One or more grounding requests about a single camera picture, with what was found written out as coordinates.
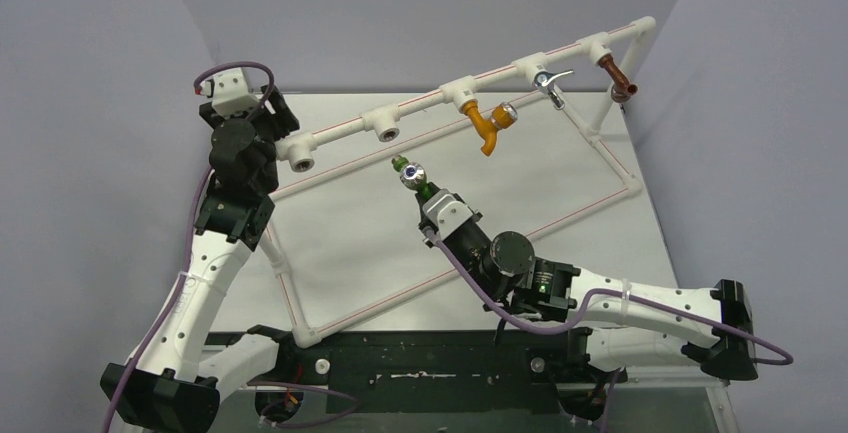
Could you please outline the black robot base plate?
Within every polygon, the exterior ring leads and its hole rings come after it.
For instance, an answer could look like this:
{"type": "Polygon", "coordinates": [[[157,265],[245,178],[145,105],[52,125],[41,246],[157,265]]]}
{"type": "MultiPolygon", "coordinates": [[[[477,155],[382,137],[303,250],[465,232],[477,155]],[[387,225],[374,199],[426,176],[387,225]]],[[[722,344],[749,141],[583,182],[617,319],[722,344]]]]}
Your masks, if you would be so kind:
{"type": "Polygon", "coordinates": [[[555,414],[592,399],[597,379],[563,335],[507,330],[346,332],[308,348],[287,332],[260,380],[329,389],[329,413],[555,414]]]}

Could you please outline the white PVC pipe frame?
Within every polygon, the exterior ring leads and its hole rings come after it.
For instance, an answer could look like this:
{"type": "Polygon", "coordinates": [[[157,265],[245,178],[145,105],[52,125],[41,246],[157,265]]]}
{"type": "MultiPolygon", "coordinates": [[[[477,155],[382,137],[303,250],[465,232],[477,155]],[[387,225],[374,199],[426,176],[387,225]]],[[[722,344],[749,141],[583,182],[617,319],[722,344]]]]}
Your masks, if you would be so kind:
{"type": "Polygon", "coordinates": [[[585,213],[594,213],[627,195],[634,196],[639,193],[642,184],[606,145],[601,137],[601,128],[614,103],[622,104],[635,95],[637,89],[632,78],[636,63],[655,28],[655,18],[645,16],[614,30],[594,33],[547,52],[533,53],[488,72],[452,80],[430,92],[400,103],[389,103],[373,108],[357,117],[317,132],[300,133],[281,140],[277,144],[278,158],[288,163],[296,173],[304,173],[313,167],[313,154],[319,147],[360,132],[374,132],[386,146],[375,153],[284,186],[274,192],[271,197],[275,201],[280,201],[358,171],[379,160],[387,159],[408,148],[422,146],[466,128],[473,128],[477,132],[483,141],[481,151],[489,156],[497,144],[499,132],[513,124],[515,120],[510,116],[508,109],[502,106],[494,107],[492,115],[485,115],[479,106],[477,94],[484,87],[510,78],[522,78],[533,88],[532,91],[512,100],[512,106],[524,106],[542,99],[551,101],[569,118],[581,137],[621,180],[622,187],[619,191],[585,207],[585,213]],[[550,73],[547,69],[553,63],[577,56],[587,56],[591,64],[600,67],[611,79],[607,89],[608,96],[602,101],[596,116],[591,121],[584,120],[577,109],[567,101],[563,92],[555,84],[557,75],[550,73]],[[427,108],[448,104],[453,105],[459,112],[461,116],[459,120],[405,140],[398,145],[392,143],[397,137],[398,125],[403,118],[427,108]]]}

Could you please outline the green water faucet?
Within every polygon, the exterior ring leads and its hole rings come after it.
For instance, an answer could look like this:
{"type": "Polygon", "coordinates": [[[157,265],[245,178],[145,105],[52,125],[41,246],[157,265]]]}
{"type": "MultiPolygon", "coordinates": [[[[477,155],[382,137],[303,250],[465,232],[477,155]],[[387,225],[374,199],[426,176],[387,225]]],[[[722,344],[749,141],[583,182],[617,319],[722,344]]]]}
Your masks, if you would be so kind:
{"type": "Polygon", "coordinates": [[[391,158],[391,165],[407,189],[424,200],[429,200],[435,195],[434,187],[430,184],[428,175],[420,163],[410,161],[402,155],[395,155],[391,158]]]}

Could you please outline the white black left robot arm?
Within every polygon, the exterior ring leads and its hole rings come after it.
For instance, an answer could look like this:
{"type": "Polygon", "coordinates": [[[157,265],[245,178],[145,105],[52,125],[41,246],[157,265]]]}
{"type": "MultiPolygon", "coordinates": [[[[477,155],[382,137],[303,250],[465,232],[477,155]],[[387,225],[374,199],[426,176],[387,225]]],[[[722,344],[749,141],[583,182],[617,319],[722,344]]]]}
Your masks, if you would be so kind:
{"type": "Polygon", "coordinates": [[[279,186],[277,141],[299,121],[279,90],[232,112],[199,108],[212,127],[210,170],[196,191],[183,265],[152,327],[125,364],[110,363],[100,386],[128,426],[206,432],[223,398],[221,379],[200,374],[201,353],[235,276],[255,252],[279,186]]]}

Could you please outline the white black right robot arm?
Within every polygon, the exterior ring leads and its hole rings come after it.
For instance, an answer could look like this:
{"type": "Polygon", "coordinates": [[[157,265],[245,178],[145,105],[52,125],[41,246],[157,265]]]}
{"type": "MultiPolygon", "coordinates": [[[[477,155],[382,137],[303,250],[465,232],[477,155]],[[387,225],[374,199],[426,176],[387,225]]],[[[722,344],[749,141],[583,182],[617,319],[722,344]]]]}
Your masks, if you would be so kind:
{"type": "Polygon", "coordinates": [[[444,254],[502,325],[544,336],[589,329],[587,341],[562,353],[570,377],[660,359],[722,380],[758,378],[762,362],[740,282],[676,289],[604,276],[537,256],[521,233],[489,237],[480,213],[446,189],[415,200],[426,245],[444,254]]]}

